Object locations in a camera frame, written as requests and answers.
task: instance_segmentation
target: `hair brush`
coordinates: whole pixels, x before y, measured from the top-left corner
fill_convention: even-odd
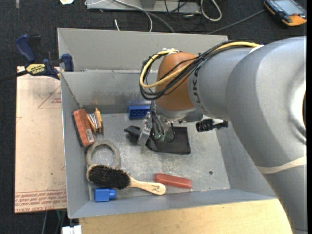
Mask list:
[[[161,183],[137,181],[125,171],[105,165],[91,165],[87,170],[87,180],[106,188],[136,187],[156,195],[163,195],[166,192],[166,187]]]

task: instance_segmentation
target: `brush bristles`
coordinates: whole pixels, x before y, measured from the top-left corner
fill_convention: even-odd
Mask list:
[[[87,180],[106,188],[122,189],[130,185],[130,177],[126,172],[105,165],[90,166],[87,171]]]

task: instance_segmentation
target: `blue block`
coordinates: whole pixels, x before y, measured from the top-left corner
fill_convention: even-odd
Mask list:
[[[143,118],[150,110],[150,105],[140,105],[140,106],[129,106],[128,115],[130,119],[133,118]]]
[[[95,202],[107,202],[110,199],[116,198],[116,191],[109,188],[95,188],[94,189],[94,201]]]

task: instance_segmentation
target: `clamp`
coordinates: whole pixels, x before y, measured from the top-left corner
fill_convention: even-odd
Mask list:
[[[70,54],[63,54],[61,56],[61,59],[55,61],[50,61],[49,59],[44,58],[42,62],[35,63],[36,56],[31,50],[31,47],[29,45],[29,40],[31,39],[37,40],[38,36],[30,38],[28,34],[25,34],[15,41],[15,46],[18,52],[21,55],[25,56],[28,60],[27,64],[24,66],[25,70],[11,76],[4,77],[0,79],[0,82],[14,79],[16,77],[23,76],[26,74],[30,74],[32,76],[49,76],[52,78],[60,79],[59,71],[54,67],[55,65],[59,65],[60,63],[64,63],[65,65],[63,71],[72,72],[74,70],[74,64]]]

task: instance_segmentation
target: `cardboard sheet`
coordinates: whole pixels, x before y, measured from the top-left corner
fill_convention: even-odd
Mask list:
[[[65,209],[60,81],[17,78],[15,213]]]

